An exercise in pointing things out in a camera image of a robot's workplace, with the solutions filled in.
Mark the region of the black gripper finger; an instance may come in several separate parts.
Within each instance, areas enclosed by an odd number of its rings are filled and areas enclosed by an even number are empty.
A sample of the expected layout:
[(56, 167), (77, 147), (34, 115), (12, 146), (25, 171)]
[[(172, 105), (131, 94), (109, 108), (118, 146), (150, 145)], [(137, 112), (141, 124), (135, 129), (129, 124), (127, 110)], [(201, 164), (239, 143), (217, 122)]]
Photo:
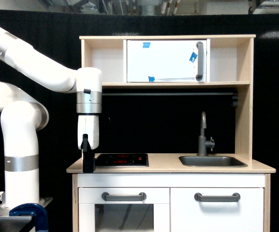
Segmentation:
[(83, 134), (82, 136), (81, 150), (83, 154), (83, 173), (93, 173), (95, 171), (95, 153), (91, 149), (87, 134)]

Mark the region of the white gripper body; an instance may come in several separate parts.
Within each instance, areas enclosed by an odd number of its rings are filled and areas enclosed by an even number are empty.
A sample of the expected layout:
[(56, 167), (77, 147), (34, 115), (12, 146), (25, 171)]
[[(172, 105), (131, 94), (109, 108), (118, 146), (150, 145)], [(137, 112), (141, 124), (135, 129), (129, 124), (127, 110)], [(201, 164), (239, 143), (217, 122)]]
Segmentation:
[(78, 148), (81, 148), (83, 135), (88, 135), (88, 142), (92, 150), (99, 146), (99, 116), (98, 115), (79, 115), (77, 124)]

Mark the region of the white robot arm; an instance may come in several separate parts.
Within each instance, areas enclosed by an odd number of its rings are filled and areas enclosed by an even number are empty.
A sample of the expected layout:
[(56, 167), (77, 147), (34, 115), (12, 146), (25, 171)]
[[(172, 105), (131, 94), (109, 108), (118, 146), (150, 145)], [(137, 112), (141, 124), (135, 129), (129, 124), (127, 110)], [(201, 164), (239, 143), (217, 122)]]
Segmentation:
[[(83, 171), (94, 172), (94, 150), (99, 145), (99, 115), (102, 111), (102, 72), (93, 67), (69, 69), (1, 27), (0, 60), (51, 91), (76, 94), (77, 140), (83, 153)], [(48, 121), (48, 110), (40, 102), (20, 88), (0, 81), (4, 208), (41, 201), (37, 131)]]

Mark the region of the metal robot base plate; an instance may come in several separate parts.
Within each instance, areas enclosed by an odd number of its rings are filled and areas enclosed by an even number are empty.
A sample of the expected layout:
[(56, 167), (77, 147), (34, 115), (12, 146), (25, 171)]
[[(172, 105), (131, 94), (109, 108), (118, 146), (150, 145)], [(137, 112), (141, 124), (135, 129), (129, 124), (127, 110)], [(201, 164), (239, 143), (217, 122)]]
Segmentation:
[[(38, 204), (40, 204), (42, 207), (45, 208), (52, 200), (53, 200), (52, 197), (43, 197), (43, 198), (40, 198), (40, 201), (38, 202)], [(10, 210), (11, 210), (11, 208), (1, 204), (0, 205), (0, 218), (2, 218), (2, 219), (9, 218)]]

